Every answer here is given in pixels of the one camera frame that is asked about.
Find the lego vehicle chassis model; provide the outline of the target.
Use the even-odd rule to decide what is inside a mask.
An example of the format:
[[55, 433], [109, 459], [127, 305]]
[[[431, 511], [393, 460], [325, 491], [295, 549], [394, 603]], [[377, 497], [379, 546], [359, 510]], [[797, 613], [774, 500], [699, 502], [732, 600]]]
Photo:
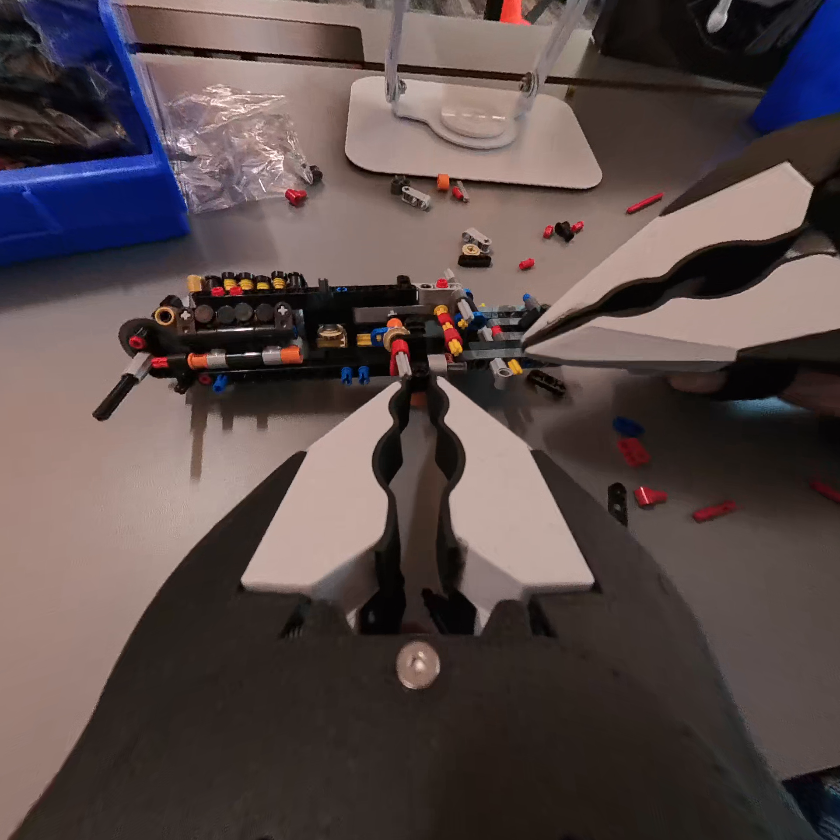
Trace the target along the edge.
[[524, 333], [547, 307], [483, 307], [447, 270], [435, 283], [309, 285], [300, 272], [227, 271], [192, 275], [187, 295], [165, 297], [147, 318], [119, 330], [129, 356], [118, 383], [92, 415], [110, 419], [145, 378], [185, 394], [244, 383], [376, 379], [410, 382], [487, 371], [497, 388], [551, 363], [522, 349]]

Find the dark blue patterned cloth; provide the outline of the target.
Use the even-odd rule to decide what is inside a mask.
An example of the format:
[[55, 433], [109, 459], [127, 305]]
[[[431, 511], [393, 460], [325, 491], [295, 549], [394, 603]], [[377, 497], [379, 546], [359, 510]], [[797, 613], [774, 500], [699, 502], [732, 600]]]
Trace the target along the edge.
[[783, 784], [820, 838], [839, 838], [839, 768], [800, 775]]

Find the clear plastic bag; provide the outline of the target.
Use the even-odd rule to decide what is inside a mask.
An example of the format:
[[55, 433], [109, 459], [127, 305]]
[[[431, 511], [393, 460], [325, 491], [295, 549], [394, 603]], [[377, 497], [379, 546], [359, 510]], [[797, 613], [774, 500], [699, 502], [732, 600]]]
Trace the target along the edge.
[[161, 141], [190, 214], [307, 190], [287, 96], [225, 85], [181, 93], [161, 107]]

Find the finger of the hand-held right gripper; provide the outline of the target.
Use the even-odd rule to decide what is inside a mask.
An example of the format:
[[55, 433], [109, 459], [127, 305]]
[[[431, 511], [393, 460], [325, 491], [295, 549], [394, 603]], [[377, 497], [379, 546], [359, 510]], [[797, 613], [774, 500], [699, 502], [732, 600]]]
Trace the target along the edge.
[[693, 258], [794, 234], [803, 226], [813, 193], [814, 185], [802, 173], [791, 163], [780, 163], [656, 217], [566, 291], [522, 341], [546, 341], [564, 323], [617, 292], [666, 281]]
[[633, 316], [601, 316], [529, 345], [551, 364], [644, 372], [715, 372], [737, 362], [839, 362], [839, 260], [787, 260], [727, 297], [674, 298]]

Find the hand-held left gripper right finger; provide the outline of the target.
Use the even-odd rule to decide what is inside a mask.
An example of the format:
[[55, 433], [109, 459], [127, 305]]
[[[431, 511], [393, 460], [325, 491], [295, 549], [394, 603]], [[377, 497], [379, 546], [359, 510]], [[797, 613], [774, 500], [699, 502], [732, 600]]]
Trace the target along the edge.
[[434, 380], [435, 463], [445, 477], [437, 571], [458, 631], [501, 602], [594, 587], [536, 452], [447, 380]]

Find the dark storage box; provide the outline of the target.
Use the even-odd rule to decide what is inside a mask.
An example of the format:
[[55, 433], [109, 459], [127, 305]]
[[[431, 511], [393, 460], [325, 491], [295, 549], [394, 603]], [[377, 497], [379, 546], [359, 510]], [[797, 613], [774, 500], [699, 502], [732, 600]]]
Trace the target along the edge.
[[608, 1], [593, 31], [604, 56], [766, 88], [823, 1]]

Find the white stand base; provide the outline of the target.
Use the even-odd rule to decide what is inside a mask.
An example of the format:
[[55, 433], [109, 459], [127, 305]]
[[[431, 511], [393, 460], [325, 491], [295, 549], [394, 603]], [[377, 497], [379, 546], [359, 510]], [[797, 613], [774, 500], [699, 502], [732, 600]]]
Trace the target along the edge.
[[588, 3], [567, 2], [517, 92], [399, 73], [406, 2], [394, 2], [384, 76], [355, 81], [344, 151], [363, 170], [585, 191], [602, 168], [571, 106], [541, 89]]

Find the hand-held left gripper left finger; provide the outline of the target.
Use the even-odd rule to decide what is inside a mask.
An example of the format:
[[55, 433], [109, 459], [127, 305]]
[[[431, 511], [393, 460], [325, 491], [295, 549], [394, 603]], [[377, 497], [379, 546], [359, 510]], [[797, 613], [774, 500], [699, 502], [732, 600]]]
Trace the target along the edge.
[[403, 385], [395, 382], [306, 451], [241, 577], [248, 592], [297, 594], [398, 631], [403, 573], [391, 483], [403, 465]]

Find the person's right hand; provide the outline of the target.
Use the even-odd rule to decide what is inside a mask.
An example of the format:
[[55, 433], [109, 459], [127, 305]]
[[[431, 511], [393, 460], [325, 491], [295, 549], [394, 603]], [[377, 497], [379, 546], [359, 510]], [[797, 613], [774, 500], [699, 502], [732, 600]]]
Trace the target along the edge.
[[735, 369], [711, 373], [678, 373], [666, 378], [677, 392], [718, 402], [758, 401], [771, 397], [825, 417], [839, 417], [839, 377], [798, 368]]

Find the blue plastic bin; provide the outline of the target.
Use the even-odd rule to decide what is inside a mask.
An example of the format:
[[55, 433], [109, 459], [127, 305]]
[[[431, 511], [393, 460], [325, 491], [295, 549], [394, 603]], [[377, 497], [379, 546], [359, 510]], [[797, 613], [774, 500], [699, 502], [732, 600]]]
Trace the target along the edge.
[[1, 175], [1, 264], [160, 242], [190, 231], [187, 209], [146, 101], [135, 38], [121, 2], [101, 1], [133, 102], [150, 142], [147, 154], [50, 164]]
[[760, 134], [838, 112], [837, 11], [838, 6], [820, 9], [759, 102], [750, 122]]

